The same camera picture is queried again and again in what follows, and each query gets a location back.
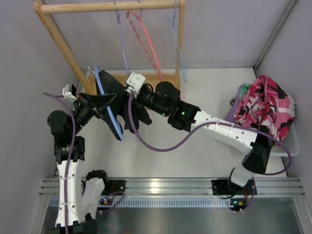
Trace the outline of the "blue plastic hanger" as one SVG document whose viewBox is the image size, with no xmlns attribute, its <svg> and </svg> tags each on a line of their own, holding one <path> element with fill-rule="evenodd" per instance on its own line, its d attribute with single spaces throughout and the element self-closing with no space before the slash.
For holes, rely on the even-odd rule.
<svg viewBox="0 0 312 234">
<path fill-rule="evenodd" d="M 95 66 L 95 69 L 94 69 L 95 72 L 94 73 L 92 72 L 92 70 L 91 70 L 89 65 L 87 65 L 87 69 L 90 72 L 90 74 L 95 77 L 95 80 L 97 82 L 97 86 L 99 88 L 100 94 L 104 95 L 105 92 L 104 92 L 102 83 L 101 83 L 100 78 L 99 78 L 99 71 L 98 71 L 99 66 L 98 65 Z M 111 107 L 109 105 L 106 107 L 106 112 L 108 113 L 110 122 L 113 125 L 113 129 L 115 130 L 116 134 L 118 135 L 117 138 L 119 140 L 123 141 L 124 140 L 124 136 L 123 136 L 123 131 L 121 130 L 121 125 L 120 125 L 118 119 L 114 116 L 113 111 L 112 111 L 112 109 L 111 109 Z"/>
</svg>

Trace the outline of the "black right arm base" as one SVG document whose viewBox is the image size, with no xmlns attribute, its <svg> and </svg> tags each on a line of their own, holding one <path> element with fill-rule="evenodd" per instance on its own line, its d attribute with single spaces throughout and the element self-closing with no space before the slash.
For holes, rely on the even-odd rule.
<svg viewBox="0 0 312 234">
<path fill-rule="evenodd" d="M 252 195 L 254 192 L 254 182 L 250 179 L 244 187 L 240 187 L 228 179 L 216 179 L 212 181 L 212 188 L 214 195 Z"/>
</svg>

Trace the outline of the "black trousers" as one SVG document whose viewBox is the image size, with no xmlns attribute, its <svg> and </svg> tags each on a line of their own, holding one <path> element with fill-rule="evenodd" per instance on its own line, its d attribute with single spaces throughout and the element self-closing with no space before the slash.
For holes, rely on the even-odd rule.
<svg viewBox="0 0 312 234">
<path fill-rule="evenodd" d="M 114 116 L 117 118 L 118 116 L 122 117 L 125 124 L 124 127 L 121 126 L 121 130 L 129 130 L 131 133 L 134 133 L 132 126 L 130 124 L 129 120 L 129 114 L 128 114 L 128 100 L 129 96 L 128 93 L 125 91 L 125 87 L 112 75 L 107 73 L 104 70 L 101 70 L 99 72 L 99 78 L 102 83 L 103 89 L 105 94 L 116 94 L 117 97 L 109 104 L 111 107 Z M 98 85 L 96 85 L 97 94 L 100 95 L 100 91 L 98 88 Z M 142 122 L 146 125 L 152 124 L 152 120 L 145 109 L 141 104 L 139 104 L 137 101 L 132 101 L 132 116 L 133 121 L 136 129 L 139 129 L 139 123 Z M 103 114 L 103 121 L 105 121 L 112 131 L 114 137 L 119 140 L 117 137 L 115 130 L 113 129 L 113 125 L 110 122 L 108 113 L 105 111 Z"/>
</svg>

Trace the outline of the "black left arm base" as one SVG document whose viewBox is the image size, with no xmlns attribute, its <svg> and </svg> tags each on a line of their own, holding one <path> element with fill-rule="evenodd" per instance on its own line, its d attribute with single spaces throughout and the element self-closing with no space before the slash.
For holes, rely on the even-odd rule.
<svg viewBox="0 0 312 234">
<path fill-rule="evenodd" d="M 105 188 L 102 191 L 101 195 L 109 195 L 118 191 L 124 192 L 126 188 L 126 181 L 113 179 L 113 180 L 110 180 L 109 182 L 105 182 L 104 185 L 105 185 Z"/>
</svg>

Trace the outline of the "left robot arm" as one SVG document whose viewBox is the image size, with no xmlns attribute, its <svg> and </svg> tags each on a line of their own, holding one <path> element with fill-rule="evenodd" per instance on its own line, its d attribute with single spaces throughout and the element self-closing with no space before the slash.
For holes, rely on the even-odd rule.
<svg viewBox="0 0 312 234">
<path fill-rule="evenodd" d="M 48 233 L 96 234 L 97 208 L 100 196 L 109 182 L 104 170 L 94 170 L 87 175 L 85 186 L 81 184 L 85 139 L 77 134 L 92 117 L 103 118 L 116 94 L 96 96 L 80 93 L 73 96 L 78 105 L 75 111 L 70 110 L 61 95 L 44 95 L 59 101 L 67 109 L 67 112 L 53 111 L 47 118 L 54 137 L 54 154 L 59 173 L 58 216 L 54 228 Z"/>
</svg>

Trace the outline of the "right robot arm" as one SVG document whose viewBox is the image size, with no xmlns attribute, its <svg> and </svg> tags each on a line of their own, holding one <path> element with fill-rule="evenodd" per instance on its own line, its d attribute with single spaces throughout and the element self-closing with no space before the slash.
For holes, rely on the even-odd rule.
<svg viewBox="0 0 312 234">
<path fill-rule="evenodd" d="M 245 157 L 230 173 L 230 186 L 242 188 L 255 174 L 265 174 L 272 149 L 272 138 L 268 131 L 243 129 L 214 117 L 182 101 L 180 91 L 167 81 L 160 82 L 155 89 L 145 83 L 135 91 L 134 96 L 139 104 L 166 117 L 173 128 L 213 137 L 244 154 Z"/>
</svg>

